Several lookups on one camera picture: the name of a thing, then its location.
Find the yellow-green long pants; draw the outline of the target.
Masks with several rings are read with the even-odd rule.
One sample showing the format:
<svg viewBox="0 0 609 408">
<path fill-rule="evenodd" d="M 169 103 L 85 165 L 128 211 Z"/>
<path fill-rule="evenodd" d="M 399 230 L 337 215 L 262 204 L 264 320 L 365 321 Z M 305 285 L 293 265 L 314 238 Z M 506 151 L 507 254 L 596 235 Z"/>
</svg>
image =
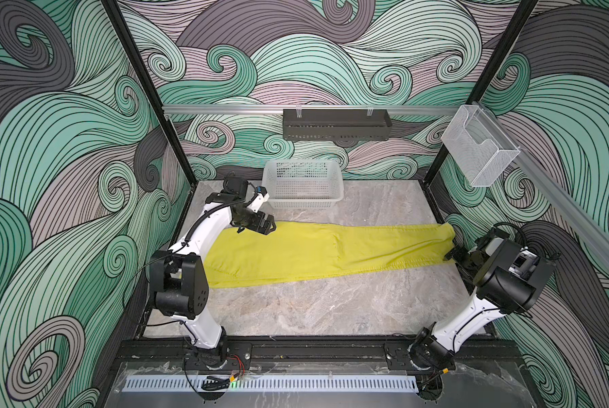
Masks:
<svg viewBox="0 0 609 408">
<path fill-rule="evenodd" d="M 204 261 L 214 288 L 257 287 L 442 265 L 450 224 L 342 226 L 280 222 L 268 236 L 223 231 Z"/>
</svg>

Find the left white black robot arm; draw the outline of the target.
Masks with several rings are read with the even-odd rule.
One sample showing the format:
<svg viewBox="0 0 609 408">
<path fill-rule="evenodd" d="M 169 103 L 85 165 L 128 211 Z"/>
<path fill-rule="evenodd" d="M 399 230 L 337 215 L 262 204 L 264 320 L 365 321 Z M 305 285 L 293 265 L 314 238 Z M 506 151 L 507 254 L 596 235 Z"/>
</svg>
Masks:
<svg viewBox="0 0 609 408">
<path fill-rule="evenodd" d="M 206 367 L 219 368 L 228 360 L 227 335 L 207 308 L 209 282 L 204 261 L 219 235 L 229 227 L 239 232 L 268 235 L 275 219 L 260 208 L 270 198 L 267 188 L 231 176 L 222 190 L 210 194 L 187 233 L 167 250 L 153 253 L 149 262 L 150 301 L 154 309 L 183 327 L 190 347 Z"/>
</svg>

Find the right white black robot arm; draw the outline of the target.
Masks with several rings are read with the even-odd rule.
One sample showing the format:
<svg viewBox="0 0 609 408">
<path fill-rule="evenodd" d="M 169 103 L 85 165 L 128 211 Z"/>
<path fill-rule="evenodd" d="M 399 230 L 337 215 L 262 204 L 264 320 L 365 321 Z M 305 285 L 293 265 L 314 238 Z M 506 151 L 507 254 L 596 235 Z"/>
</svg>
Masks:
<svg viewBox="0 0 609 408">
<path fill-rule="evenodd" d="M 559 255 L 546 258 L 527 245 L 514 224 L 497 223 L 471 250 L 455 246 L 445 256 L 473 286 L 466 304 L 444 321 L 422 329 L 409 347 L 413 367 L 423 372 L 453 368 L 462 345 L 489 323 L 524 314 L 552 277 Z"/>
</svg>

